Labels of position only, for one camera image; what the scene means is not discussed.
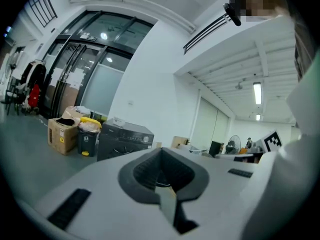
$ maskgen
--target fluorescent light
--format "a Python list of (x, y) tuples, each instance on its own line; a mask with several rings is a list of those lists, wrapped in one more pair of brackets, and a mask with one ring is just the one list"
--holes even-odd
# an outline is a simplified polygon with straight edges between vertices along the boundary
[(254, 95), (255, 95), (255, 104), (261, 104), (261, 83), (260, 82), (254, 82), (253, 83), (253, 89), (254, 89)]
[(104, 40), (107, 40), (107, 39), (108, 39), (107, 34), (106, 34), (106, 33), (103, 33), (103, 32), (100, 34), (100, 37), (101, 37), (102, 39), (104, 39)]

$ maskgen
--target glass door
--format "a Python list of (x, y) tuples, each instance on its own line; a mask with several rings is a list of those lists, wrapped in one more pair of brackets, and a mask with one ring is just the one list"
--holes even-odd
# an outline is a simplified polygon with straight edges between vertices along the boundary
[(60, 50), (64, 47), (64, 42), (58, 41), (55, 42), (51, 47), (50, 50), (47, 52), (47, 54), (44, 57), (45, 60), (45, 68), (46, 72), (45, 75), (47, 75), (48, 71), (51, 69), (52, 65), (54, 64), (57, 55), (59, 54)]
[(79, 43), (69, 43), (64, 49), (62, 54), (59, 56), (57, 61), (53, 65), (53, 70), (50, 70), (47, 79), (47, 87), (44, 91), (44, 97), (42, 102), (41, 110), (44, 116), (50, 117), (51, 109), (54, 101), (55, 90), (59, 79), (63, 76), (68, 64), (76, 53), (79, 52), (81, 45)]
[(72, 63), (66, 67), (56, 90), (54, 117), (61, 117), (67, 107), (76, 104), (79, 89), (85, 84), (85, 76), (94, 70), (100, 49), (98, 46), (81, 45)]

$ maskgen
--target black vent slot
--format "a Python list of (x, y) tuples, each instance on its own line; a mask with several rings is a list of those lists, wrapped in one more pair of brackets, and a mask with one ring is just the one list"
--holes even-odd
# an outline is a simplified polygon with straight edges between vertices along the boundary
[(241, 177), (246, 177), (246, 178), (251, 178), (251, 176), (253, 174), (252, 172), (239, 170), (239, 169), (230, 169), (228, 171), (228, 173), (234, 174), (234, 175), (238, 175), (238, 176), (241, 176)]
[(64, 230), (86, 202), (91, 192), (78, 188), (50, 215), (48, 221)]

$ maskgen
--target gray floor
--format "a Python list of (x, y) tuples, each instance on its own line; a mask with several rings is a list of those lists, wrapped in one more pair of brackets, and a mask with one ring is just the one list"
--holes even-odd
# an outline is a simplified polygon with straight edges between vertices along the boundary
[(94, 163), (74, 149), (64, 156), (48, 145), (48, 121), (42, 116), (7, 116), (0, 103), (0, 166), (13, 194), (33, 206), (43, 195)]

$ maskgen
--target window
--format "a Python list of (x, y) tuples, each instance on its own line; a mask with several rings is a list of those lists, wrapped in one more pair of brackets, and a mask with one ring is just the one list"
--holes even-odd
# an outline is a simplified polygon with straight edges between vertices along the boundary
[(29, 0), (28, 4), (43, 27), (58, 17), (50, 0)]
[(126, 57), (122, 57), (120, 55), (107, 52), (104, 59), (101, 61), (100, 64), (109, 66), (116, 70), (126, 71), (126, 68), (130, 62), (130, 59)]
[(103, 14), (86, 27), (81, 34), (87, 33), (92, 37), (113, 41), (129, 20), (128, 18)]
[(85, 24), (88, 20), (90, 20), (95, 14), (96, 14), (95, 12), (89, 12), (80, 19), (76, 18), (69, 26), (65, 28), (65, 30), (61, 33), (61, 35), (75, 34), (75, 31), (77, 31), (78, 28), (80, 28), (83, 24)]
[(150, 26), (135, 22), (118, 38), (116, 43), (136, 50), (150, 30)]

